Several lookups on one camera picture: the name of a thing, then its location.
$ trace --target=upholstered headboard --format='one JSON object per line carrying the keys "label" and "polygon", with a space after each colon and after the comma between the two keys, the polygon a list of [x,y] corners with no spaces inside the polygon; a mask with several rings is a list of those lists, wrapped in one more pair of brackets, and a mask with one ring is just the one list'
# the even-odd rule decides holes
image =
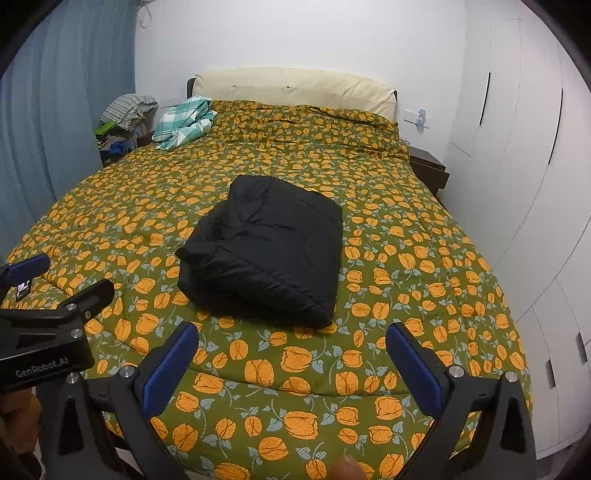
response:
{"label": "upholstered headboard", "polygon": [[270,105],[353,108],[393,120],[398,93],[376,80],[348,73],[256,67],[197,74],[187,81],[187,97],[193,95]]}

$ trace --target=orange tulip pattern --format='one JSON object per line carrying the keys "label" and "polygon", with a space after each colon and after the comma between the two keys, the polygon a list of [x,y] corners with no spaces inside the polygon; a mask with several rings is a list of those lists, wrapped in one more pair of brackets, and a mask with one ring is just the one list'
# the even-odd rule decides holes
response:
{"label": "orange tulip pattern", "polygon": [[[8,257],[40,253],[47,274],[18,304],[55,308],[101,278],[113,303],[85,326],[89,378],[139,364],[182,320],[200,345],[165,412],[150,420],[183,468],[228,480],[323,479],[343,448],[366,476],[395,476],[425,438],[392,367],[385,331],[403,322],[445,365],[473,375],[515,371],[529,398],[519,331],[491,267],[408,165],[397,125],[310,106],[215,102],[202,138],[153,145],[83,180]],[[333,323],[277,328],[195,308],[178,289],[183,245],[240,174],[270,175],[342,206]],[[121,434],[106,413],[109,428]],[[470,442],[468,418],[457,446]]]}

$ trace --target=nightstand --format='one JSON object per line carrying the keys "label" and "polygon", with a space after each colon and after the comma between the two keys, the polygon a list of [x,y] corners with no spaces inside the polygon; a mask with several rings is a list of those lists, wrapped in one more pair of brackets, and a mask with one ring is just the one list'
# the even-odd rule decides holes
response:
{"label": "nightstand", "polygon": [[445,165],[433,157],[428,151],[420,148],[408,147],[410,152],[410,166],[414,174],[437,197],[437,191],[444,189],[449,178]]}

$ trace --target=gray plaid cloth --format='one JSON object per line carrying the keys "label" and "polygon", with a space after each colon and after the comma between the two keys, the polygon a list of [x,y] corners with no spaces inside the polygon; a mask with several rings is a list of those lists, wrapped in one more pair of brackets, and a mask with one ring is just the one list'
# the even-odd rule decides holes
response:
{"label": "gray plaid cloth", "polygon": [[144,113],[152,108],[158,108],[156,99],[151,95],[139,93],[126,93],[115,99],[100,116],[104,124],[115,122],[121,128],[129,130],[131,122],[144,116]]}

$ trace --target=black puffer jacket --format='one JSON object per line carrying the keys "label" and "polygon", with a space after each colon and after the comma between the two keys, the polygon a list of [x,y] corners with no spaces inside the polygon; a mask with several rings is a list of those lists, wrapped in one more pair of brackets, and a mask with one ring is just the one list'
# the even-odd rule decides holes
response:
{"label": "black puffer jacket", "polygon": [[335,307],[341,207],[273,177],[239,176],[184,247],[178,287],[216,315],[323,328]]}

